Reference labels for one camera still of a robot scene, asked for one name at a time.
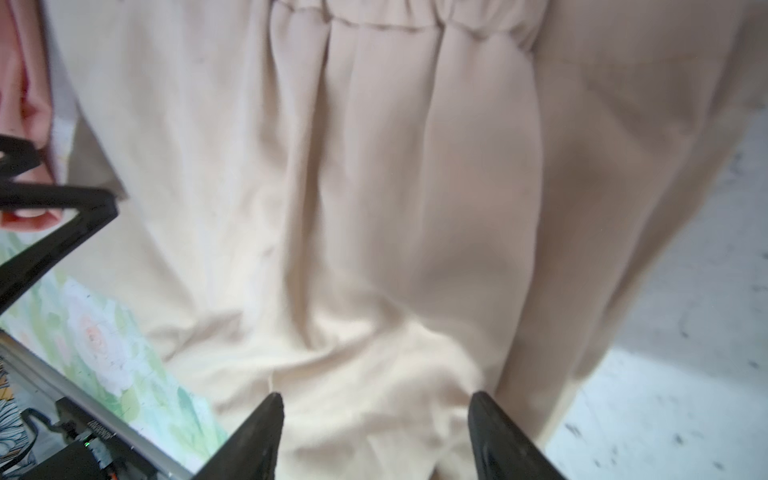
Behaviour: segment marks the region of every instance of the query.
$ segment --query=watercolor floral pattern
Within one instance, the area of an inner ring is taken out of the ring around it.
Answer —
[[[0,263],[41,236],[0,231]],[[191,472],[227,439],[207,402],[165,371],[127,308],[55,269],[0,316],[0,329]]]

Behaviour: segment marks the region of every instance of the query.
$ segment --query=black cable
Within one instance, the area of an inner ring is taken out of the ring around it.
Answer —
[[[11,467],[16,466],[21,460],[24,459],[27,455],[29,455],[29,452],[32,451],[32,447],[35,446],[35,442],[38,439],[38,427],[35,425],[35,423],[32,421],[32,419],[37,419],[40,423],[45,425],[45,428],[53,433],[62,433],[67,434],[67,431],[61,427],[61,424],[51,424],[51,419],[47,416],[40,413],[38,410],[35,409],[26,409],[22,411],[22,422],[24,422],[27,427],[32,431],[32,440],[30,440],[29,445],[27,445],[24,450],[21,450],[18,455],[16,455],[14,458],[9,460],[7,463],[5,463],[2,467],[0,467],[0,478],[2,477],[2,474],[7,472]]]

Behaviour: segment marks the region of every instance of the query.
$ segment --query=beige pants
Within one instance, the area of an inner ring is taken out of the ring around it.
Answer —
[[[768,86],[737,0],[48,10],[128,198],[66,267],[227,428],[282,392],[280,478],[473,478],[478,389],[543,442]]]

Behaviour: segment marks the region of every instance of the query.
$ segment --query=white speckled surface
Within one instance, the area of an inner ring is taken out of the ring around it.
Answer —
[[[569,480],[768,478],[768,112],[547,454]]]

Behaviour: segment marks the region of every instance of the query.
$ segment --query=pink garment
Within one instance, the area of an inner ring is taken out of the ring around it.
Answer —
[[[52,112],[37,5],[0,0],[0,134],[27,138],[37,149],[43,148],[51,133]],[[50,184],[53,178],[48,167],[40,165],[16,181]],[[2,212],[0,228],[33,232],[60,220],[60,210]]]

